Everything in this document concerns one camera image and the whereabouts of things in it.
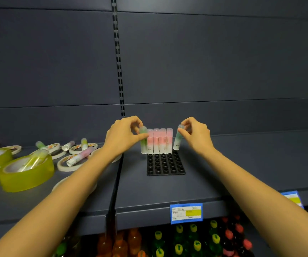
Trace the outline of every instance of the blue price tag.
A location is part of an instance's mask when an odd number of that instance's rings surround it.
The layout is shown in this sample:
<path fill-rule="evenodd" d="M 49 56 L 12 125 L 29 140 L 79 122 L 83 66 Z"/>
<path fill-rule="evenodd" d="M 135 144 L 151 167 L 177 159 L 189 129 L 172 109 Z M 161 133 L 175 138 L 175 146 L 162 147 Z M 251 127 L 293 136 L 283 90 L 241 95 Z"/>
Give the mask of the blue price tag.
<path fill-rule="evenodd" d="M 283 196 L 287 197 L 292 202 L 296 203 L 298 206 L 300 206 L 302 209 L 304 209 L 304 206 L 302 204 L 302 201 L 300 200 L 298 191 L 289 191 L 289 192 L 283 192 L 281 193 Z"/>
<path fill-rule="evenodd" d="M 203 221 L 203 203 L 175 204 L 170 209 L 172 225 Z"/>

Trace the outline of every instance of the green bottle cap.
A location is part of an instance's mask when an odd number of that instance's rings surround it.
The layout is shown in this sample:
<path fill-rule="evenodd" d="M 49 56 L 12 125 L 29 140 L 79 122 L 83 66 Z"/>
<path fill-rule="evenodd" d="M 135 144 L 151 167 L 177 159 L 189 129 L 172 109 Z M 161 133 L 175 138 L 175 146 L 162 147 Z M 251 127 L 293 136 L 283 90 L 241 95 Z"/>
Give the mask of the green bottle cap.
<path fill-rule="evenodd" d="M 162 233 L 161 231 L 156 231 L 155 232 L 155 239 L 160 240 L 162 238 Z"/>
<path fill-rule="evenodd" d="M 191 232 L 193 233 L 197 232 L 197 226 L 195 224 L 191 224 L 190 229 L 191 229 Z"/>
<path fill-rule="evenodd" d="M 56 249 L 56 255 L 61 256 L 64 255 L 66 252 L 66 242 L 60 243 L 59 246 Z"/>
<path fill-rule="evenodd" d="M 176 244 L 175 250 L 176 250 L 176 254 L 182 255 L 182 245 L 181 244 Z"/>
<path fill-rule="evenodd" d="M 177 229 L 177 232 L 178 232 L 179 234 L 181 234 L 182 231 L 184 230 L 183 227 L 182 227 L 182 225 L 177 225 L 177 226 L 176 226 L 176 229 Z"/>
<path fill-rule="evenodd" d="M 164 250 L 161 248 L 156 250 L 156 257 L 164 257 Z"/>
<path fill-rule="evenodd" d="M 196 251 L 200 251 L 200 249 L 202 248 L 202 244 L 199 241 L 194 241 L 193 247 L 195 248 Z"/>
<path fill-rule="evenodd" d="M 211 225 L 212 228 L 217 228 L 217 221 L 211 220 L 210 225 Z"/>
<path fill-rule="evenodd" d="M 218 234 L 213 234 L 212 235 L 212 241 L 216 244 L 219 244 L 220 242 L 220 237 L 218 236 Z"/>

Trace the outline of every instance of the person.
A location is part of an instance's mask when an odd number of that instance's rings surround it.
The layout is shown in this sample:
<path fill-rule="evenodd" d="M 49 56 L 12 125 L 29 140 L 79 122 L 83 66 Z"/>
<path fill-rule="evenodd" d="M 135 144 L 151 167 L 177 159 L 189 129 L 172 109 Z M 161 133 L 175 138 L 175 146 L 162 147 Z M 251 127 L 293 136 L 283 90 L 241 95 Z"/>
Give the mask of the person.
<path fill-rule="evenodd" d="M 273 251 L 284 257 L 308 256 L 308 213 L 217 151 L 205 124 L 193 117 L 181 124 L 185 129 L 179 133 L 218 174 Z M 117 120 L 104 146 L 0 239 L 0 256 L 50 256 L 106 166 L 147 138 L 139 134 L 142 126 L 137 116 Z"/>

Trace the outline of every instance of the person's right hand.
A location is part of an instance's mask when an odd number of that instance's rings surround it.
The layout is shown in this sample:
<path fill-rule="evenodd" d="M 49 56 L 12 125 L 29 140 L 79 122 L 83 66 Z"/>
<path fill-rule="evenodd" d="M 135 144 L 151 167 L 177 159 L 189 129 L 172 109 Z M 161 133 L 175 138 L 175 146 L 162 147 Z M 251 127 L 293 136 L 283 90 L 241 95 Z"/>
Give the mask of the person's right hand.
<path fill-rule="evenodd" d="M 212 144 L 210 130 L 206 124 L 200 123 L 194 117 L 185 119 L 181 124 L 185 126 L 185 130 L 178 128 L 178 132 L 199 155 L 215 150 Z"/>

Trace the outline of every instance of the shelf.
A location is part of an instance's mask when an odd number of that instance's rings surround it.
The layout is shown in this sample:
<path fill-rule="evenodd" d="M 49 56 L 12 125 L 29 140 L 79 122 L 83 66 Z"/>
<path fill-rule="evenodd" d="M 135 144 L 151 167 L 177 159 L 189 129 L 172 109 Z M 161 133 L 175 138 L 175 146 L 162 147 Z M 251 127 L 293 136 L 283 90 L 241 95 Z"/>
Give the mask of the shelf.
<path fill-rule="evenodd" d="M 15 158 L 28 155 L 36 148 L 23 148 Z M 30 190 L 7 193 L 0 186 L 0 238 L 11 229 L 23 216 L 40 203 L 62 179 L 73 172 L 60 172 L 56 164 L 60 160 L 53 160 L 55 173 L 45 183 Z M 98 179 L 96 190 L 87 198 L 74 222 L 74 230 L 78 235 L 104 233 L 106 214 L 109 211 L 116 173 L 120 161 L 112 163 Z"/>
<path fill-rule="evenodd" d="M 278 191 L 298 190 L 308 205 L 308 130 L 220 135 L 214 146 Z M 237 207 L 207 163 L 182 141 L 186 175 L 148 177 L 147 157 L 136 144 L 124 154 L 115 210 L 118 230 L 170 223 L 169 205 L 203 202 L 204 218 Z"/>

